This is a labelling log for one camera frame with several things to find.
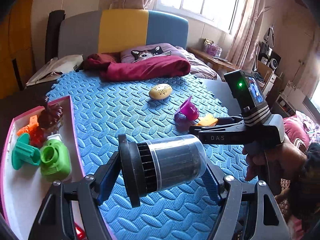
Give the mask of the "black clear filter canister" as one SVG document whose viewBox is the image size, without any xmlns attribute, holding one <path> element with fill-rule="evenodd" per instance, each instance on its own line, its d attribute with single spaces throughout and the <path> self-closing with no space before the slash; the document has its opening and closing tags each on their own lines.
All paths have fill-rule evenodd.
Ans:
<svg viewBox="0 0 320 240">
<path fill-rule="evenodd" d="M 118 136 L 121 171 L 132 207 L 140 198 L 199 178 L 207 168 L 200 140 L 191 134 L 129 142 Z"/>
</svg>

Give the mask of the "green plug-in device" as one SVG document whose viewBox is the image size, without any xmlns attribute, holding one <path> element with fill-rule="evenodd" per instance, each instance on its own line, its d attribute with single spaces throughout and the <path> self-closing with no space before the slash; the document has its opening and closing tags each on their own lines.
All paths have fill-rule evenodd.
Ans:
<svg viewBox="0 0 320 240">
<path fill-rule="evenodd" d="M 47 137 L 40 149 L 40 171 L 46 181 L 65 181 L 72 177 L 72 166 L 68 148 L 59 133 Z"/>
</svg>

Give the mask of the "magenta plastic cup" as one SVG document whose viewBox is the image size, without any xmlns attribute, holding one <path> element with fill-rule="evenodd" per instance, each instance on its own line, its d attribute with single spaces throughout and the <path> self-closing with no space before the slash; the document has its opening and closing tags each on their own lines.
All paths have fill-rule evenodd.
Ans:
<svg viewBox="0 0 320 240">
<path fill-rule="evenodd" d="M 174 121 L 196 121 L 199 117 L 199 109 L 192 103 L 192 96 L 189 96 L 184 103 L 178 107 L 174 114 Z"/>
</svg>

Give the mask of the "red puzzle piece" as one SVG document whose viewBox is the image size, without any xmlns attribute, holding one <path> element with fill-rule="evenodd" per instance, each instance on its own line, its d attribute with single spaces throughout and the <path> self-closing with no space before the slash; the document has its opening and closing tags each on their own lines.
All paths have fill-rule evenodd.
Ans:
<svg viewBox="0 0 320 240">
<path fill-rule="evenodd" d="M 42 128 L 37 127 L 30 133 L 30 144 L 36 148 L 41 148 L 46 141 L 44 131 Z"/>
</svg>

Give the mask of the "teal plastic spool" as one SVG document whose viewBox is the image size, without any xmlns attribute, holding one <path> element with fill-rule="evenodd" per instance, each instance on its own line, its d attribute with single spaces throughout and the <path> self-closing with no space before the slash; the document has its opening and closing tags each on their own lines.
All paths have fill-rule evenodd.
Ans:
<svg viewBox="0 0 320 240">
<path fill-rule="evenodd" d="M 15 170 L 19 170 L 23 164 L 28 163 L 30 165 L 39 166 L 41 163 L 40 150 L 31 144 L 30 135 L 28 133 L 22 133 L 14 146 L 12 151 L 12 166 Z"/>
</svg>

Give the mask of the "orange toy block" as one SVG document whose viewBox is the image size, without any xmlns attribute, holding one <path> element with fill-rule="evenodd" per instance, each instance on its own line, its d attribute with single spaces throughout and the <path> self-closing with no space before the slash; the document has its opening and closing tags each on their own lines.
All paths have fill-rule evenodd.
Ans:
<svg viewBox="0 0 320 240">
<path fill-rule="evenodd" d="M 30 117 L 29 119 L 29 124 L 27 124 L 26 126 L 20 128 L 17 132 L 16 135 L 19 137 L 20 135 L 22 135 L 23 133 L 32 133 L 33 131 L 35 131 L 39 126 L 39 123 L 37 121 L 37 115 L 33 115 Z"/>
</svg>

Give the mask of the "red metal flashlight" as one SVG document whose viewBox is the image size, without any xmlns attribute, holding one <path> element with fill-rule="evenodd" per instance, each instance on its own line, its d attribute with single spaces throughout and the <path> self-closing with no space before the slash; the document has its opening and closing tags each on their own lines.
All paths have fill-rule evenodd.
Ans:
<svg viewBox="0 0 320 240">
<path fill-rule="evenodd" d="M 83 228 L 81 228 L 80 226 L 78 226 L 78 224 L 74 224 L 75 226 L 75 231 L 76 231 L 76 236 L 78 240 L 87 240 L 87 236 L 86 233 L 84 231 Z"/>
</svg>

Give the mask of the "orange curved toy piece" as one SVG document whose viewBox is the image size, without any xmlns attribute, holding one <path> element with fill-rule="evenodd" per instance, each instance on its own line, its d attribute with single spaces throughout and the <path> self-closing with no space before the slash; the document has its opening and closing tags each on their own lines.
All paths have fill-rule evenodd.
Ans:
<svg viewBox="0 0 320 240">
<path fill-rule="evenodd" d="M 206 114 L 205 116 L 199 116 L 197 126 L 213 127 L 217 124 L 218 118 L 215 118 L 212 114 Z"/>
</svg>

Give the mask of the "blue foam puzzle mat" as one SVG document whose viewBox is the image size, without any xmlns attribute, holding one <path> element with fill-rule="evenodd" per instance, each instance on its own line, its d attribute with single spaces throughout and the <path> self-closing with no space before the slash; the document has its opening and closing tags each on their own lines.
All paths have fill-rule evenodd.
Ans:
<svg viewBox="0 0 320 240">
<path fill-rule="evenodd" d="M 172 87 L 163 100 L 149 97 L 161 83 Z M 174 121 L 176 109 L 189 97 L 201 115 L 227 117 L 231 110 L 193 75 L 134 82 L 104 82 L 96 74 L 71 72 L 48 92 L 50 100 L 70 96 L 85 174 L 94 173 L 118 148 L 118 135 L 129 141 L 174 137 L 188 132 Z M 201 178 L 148 194 L 132 208 L 122 176 L 100 207 L 117 239 L 206 239 L 219 212 Z"/>
</svg>

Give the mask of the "wooden side table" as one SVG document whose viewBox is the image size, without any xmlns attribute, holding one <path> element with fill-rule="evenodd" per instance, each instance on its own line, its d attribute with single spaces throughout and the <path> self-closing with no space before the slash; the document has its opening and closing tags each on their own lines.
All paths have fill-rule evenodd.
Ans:
<svg viewBox="0 0 320 240">
<path fill-rule="evenodd" d="M 204 51 L 197 50 L 195 48 L 187 47 L 187 51 L 194 54 L 204 63 L 210 63 L 214 71 L 225 70 L 226 72 L 232 72 L 238 70 L 236 65 L 222 61 L 221 59 L 213 58 L 212 55 L 205 53 Z"/>
</svg>

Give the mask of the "pink curtain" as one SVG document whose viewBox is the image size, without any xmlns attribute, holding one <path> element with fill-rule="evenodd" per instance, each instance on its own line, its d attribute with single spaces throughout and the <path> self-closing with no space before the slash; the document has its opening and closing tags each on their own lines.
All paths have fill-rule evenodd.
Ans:
<svg viewBox="0 0 320 240">
<path fill-rule="evenodd" d="M 265 0 L 238 0 L 226 59 L 245 72 L 254 66 L 264 12 Z"/>
</svg>

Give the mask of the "pink white cardboard tray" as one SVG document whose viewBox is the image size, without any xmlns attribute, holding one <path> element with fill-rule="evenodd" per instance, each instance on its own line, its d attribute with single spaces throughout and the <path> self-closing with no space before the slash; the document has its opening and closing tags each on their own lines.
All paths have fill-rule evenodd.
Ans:
<svg viewBox="0 0 320 240">
<path fill-rule="evenodd" d="M 71 174 L 68 181 L 79 181 L 85 176 L 81 161 L 80 141 L 76 137 L 74 106 L 70 96 L 49 102 L 63 107 L 63 125 L 59 129 L 63 143 L 69 150 Z M 31 116 L 39 115 L 43 107 L 37 106 L 13 118 L 3 147 L 1 159 L 1 204 L 5 221 L 18 239 L 28 239 L 36 214 L 51 184 L 42 176 L 40 168 L 24 164 L 19 170 L 12 166 L 12 153 L 17 142 L 18 129 L 25 126 Z"/>
</svg>

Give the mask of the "mauve striped duvet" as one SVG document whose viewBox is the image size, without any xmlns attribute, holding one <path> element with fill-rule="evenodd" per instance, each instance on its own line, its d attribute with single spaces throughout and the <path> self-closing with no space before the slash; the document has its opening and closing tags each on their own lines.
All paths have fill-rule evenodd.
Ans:
<svg viewBox="0 0 320 240">
<path fill-rule="evenodd" d="M 189 61 L 191 74 L 202 79 L 221 80 L 216 71 L 206 65 L 203 61 L 196 58 L 194 54 L 186 51 L 180 46 L 176 46 L 175 48 L 177 48 L 178 51 Z"/>
</svg>

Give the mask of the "purple box on table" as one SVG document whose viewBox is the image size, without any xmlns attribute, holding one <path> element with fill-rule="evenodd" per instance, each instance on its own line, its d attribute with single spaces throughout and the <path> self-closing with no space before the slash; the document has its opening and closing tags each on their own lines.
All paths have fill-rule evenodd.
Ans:
<svg viewBox="0 0 320 240">
<path fill-rule="evenodd" d="M 222 48 L 220 48 L 214 41 L 205 39 L 203 42 L 203 51 L 213 57 L 220 57 L 222 53 Z"/>
</svg>

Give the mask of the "yellow perforated oval case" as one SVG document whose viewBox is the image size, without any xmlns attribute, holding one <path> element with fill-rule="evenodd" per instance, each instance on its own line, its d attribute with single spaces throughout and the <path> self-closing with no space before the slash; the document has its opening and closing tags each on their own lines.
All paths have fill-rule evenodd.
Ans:
<svg viewBox="0 0 320 240">
<path fill-rule="evenodd" d="M 149 97 L 153 100 L 163 100 L 170 96 L 172 87 L 167 83 L 161 83 L 153 86 L 149 91 Z"/>
</svg>

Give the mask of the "dark red blanket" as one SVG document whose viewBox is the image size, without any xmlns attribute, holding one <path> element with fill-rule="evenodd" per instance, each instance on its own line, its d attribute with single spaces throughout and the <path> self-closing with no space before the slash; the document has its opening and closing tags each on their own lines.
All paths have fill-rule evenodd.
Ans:
<svg viewBox="0 0 320 240">
<path fill-rule="evenodd" d="M 108 82 L 143 81 L 190 73 L 189 61 L 179 56 L 159 56 L 122 63 L 119 53 L 91 54 L 82 62 L 82 67 L 84 71 L 98 72 L 100 78 Z"/>
</svg>

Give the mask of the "beige folded cloth bag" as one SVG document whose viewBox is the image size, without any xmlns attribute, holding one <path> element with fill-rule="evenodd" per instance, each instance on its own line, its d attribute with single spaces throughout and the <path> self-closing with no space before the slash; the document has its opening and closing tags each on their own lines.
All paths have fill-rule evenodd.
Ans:
<svg viewBox="0 0 320 240">
<path fill-rule="evenodd" d="M 82 55 L 68 55 L 60 59 L 54 57 L 29 79 L 26 86 L 57 80 L 63 74 L 74 71 L 82 62 Z"/>
</svg>

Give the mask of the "purple cat pillow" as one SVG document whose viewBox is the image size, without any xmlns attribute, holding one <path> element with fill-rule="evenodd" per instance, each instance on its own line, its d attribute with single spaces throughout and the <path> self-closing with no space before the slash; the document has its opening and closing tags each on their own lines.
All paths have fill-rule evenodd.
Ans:
<svg viewBox="0 0 320 240">
<path fill-rule="evenodd" d="M 169 43 L 139 46 L 120 53 L 121 63 L 134 63 L 154 56 L 179 56 L 187 59 L 176 47 Z"/>
</svg>

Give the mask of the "black rolled mat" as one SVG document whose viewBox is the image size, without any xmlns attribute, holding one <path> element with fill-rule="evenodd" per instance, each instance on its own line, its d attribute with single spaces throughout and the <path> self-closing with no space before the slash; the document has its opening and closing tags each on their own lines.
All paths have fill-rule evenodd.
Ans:
<svg viewBox="0 0 320 240">
<path fill-rule="evenodd" d="M 44 52 L 45 63 L 58 55 L 60 26 L 62 21 L 65 19 L 65 16 L 64 10 L 54 10 L 49 14 Z"/>
</svg>

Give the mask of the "wooden wardrobe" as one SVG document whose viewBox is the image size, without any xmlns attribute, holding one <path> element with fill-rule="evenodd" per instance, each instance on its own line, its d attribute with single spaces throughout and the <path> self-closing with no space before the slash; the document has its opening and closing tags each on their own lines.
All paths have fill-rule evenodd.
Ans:
<svg viewBox="0 0 320 240">
<path fill-rule="evenodd" d="M 31 41 L 33 0 L 16 0 L 1 20 L 1 98 L 25 88 L 35 73 Z"/>
</svg>

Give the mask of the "grey yellow blue headboard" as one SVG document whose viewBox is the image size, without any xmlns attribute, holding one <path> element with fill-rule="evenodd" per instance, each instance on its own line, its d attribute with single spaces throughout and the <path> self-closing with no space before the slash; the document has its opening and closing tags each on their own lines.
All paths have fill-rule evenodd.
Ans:
<svg viewBox="0 0 320 240">
<path fill-rule="evenodd" d="M 173 14 L 139 9 L 85 12 L 61 22 L 57 55 L 88 57 L 158 43 L 185 48 L 188 20 Z"/>
</svg>

